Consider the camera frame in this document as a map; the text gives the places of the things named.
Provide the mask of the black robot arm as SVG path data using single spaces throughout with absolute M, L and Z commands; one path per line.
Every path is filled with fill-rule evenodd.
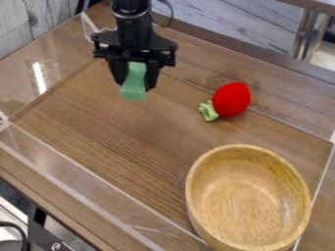
M 143 67 L 145 90 L 158 85 L 163 67 L 177 64 L 178 44 L 155 32 L 153 0 L 113 0 L 110 6 L 117 29 L 95 32 L 94 55 L 106 59 L 115 82 L 125 86 L 135 64 Z

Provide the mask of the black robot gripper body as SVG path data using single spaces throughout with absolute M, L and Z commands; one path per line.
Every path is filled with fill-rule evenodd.
M 91 39 L 97 55 L 139 63 L 158 63 L 174 67 L 178 44 L 157 34 L 150 13 L 143 16 L 115 16 L 117 29 L 97 32 Z

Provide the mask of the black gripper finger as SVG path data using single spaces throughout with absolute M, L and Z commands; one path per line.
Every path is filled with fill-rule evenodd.
M 114 80 L 119 85 L 123 85 L 129 75 L 129 62 L 127 61 L 110 61 L 109 67 L 114 76 Z
M 162 66 L 159 63 L 149 63 L 147 64 L 147 72 L 146 72 L 146 88 L 151 90 L 158 85 L 158 79 L 161 75 Z

